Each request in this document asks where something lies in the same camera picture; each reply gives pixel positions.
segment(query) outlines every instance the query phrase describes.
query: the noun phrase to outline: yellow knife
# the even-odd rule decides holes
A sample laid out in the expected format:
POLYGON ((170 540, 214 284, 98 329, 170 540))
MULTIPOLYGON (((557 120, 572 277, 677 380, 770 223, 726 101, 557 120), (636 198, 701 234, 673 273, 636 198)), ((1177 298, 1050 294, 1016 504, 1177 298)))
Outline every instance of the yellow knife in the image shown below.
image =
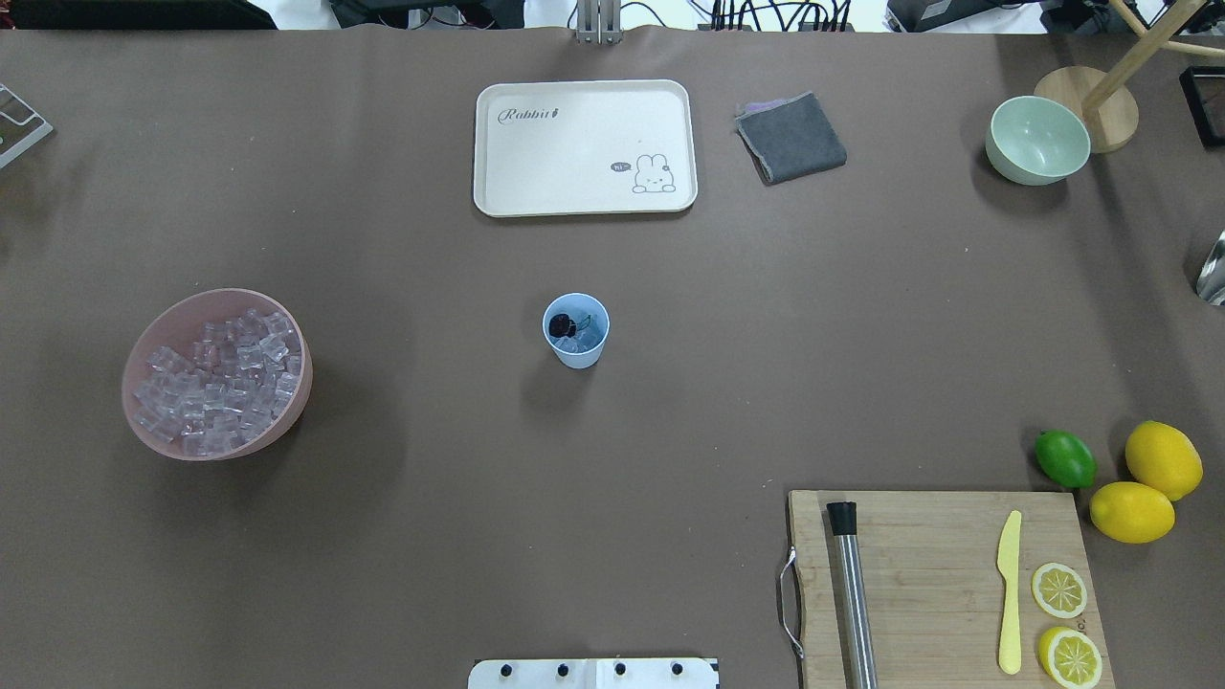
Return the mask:
POLYGON ((996 569, 1003 576, 1003 623, 1000 625, 1000 669, 1020 672, 1020 611, 1017 580, 1020 577, 1020 512, 1013 510, 1000 533, 996 569))

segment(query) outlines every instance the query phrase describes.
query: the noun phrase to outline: light green bowl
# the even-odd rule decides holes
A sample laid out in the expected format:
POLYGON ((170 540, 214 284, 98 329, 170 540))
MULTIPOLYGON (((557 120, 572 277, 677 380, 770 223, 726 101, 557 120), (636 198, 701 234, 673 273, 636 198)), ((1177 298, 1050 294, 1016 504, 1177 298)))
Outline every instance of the light green bowl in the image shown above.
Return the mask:
POLYGON ((1009 98, 991 115, 987 159, 1017 184, 1051 184, 1084 167, 1089 130, 1055 101, 1038 96, 1009 98))

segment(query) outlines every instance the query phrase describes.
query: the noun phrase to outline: cutting board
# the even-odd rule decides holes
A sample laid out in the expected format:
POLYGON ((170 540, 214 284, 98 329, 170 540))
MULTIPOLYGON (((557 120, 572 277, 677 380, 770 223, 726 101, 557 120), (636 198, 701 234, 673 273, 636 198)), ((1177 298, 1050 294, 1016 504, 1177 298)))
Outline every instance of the cutting board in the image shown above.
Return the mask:
POLYGON ((839 634, 842 609, 835 541, 826 503, 858 505, 872 647, 882 689, 1056 689, 1038 662, 1038 638, 1055 625, 1089 635, 1101 651, 1102 689, 1114 689, 1076 504, 1067 493, 793 490, 806 689, 845 689, 849 664, 839 634), (1005 674, 996 662, 1003 579, 996 547, 1008 512, 1020 510, 1022 666, 1005 674), (1054 618, 1034 602, 1029 581, 1045 563, 1074 569, 1089 588, 1076 619, 1054 618))

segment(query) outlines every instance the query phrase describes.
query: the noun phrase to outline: lemon slice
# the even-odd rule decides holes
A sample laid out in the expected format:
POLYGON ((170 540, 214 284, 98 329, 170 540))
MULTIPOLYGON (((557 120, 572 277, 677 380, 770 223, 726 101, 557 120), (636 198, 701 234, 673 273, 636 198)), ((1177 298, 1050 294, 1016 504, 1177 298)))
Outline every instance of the lemon slice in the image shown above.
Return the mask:
POLYGON ((1046 563, 1038 568, 1030 582, 1038 607, 1060 619, 1072 619, 1089 604, 1084 580, 1068 565, 1046 563))
POLYGON ((1090 689, 1101 680, 1101 653, 1093 640, 1069 626, 1052 626, 1038 640, 1042 669, 1065 689, 1090 689))

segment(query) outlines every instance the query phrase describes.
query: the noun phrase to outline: round wooden base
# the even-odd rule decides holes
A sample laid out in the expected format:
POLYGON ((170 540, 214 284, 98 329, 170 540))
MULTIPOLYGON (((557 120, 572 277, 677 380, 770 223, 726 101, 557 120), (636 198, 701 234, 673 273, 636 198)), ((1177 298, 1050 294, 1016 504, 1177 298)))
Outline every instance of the round wooden base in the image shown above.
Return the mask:
POLYGON ((1136 98, 1126 86, 1120 86, 1118 91, 1106 98, 1095 114, 1087 115, 1080 112, 1084 97, 1105 76, 1106 72, 1093 67, 1062 67, 1044 76, 1034 88, 1034 96, 1062 103, 1080 118, 1089 130, 1094 153, 1109 153, 1122 148, 1136 135, 1136 128, 1140 123, 1136 98))

